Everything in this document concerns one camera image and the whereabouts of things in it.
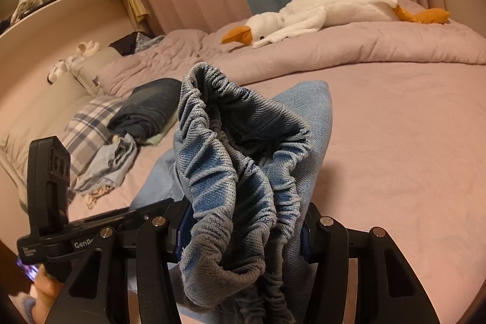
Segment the person's left hand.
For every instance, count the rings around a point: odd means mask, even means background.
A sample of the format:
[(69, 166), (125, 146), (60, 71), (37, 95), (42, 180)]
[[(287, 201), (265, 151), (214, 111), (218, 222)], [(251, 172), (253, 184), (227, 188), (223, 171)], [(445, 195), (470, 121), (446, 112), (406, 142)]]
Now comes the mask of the person's left hand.
[(34, 286), (37, 297), (31, 309), (31, 314), (34, 323), (44, 324), (56, 298), (59, 296), (63, 283), (50, 275), (45, 266), (41, 265), (35, 278)]

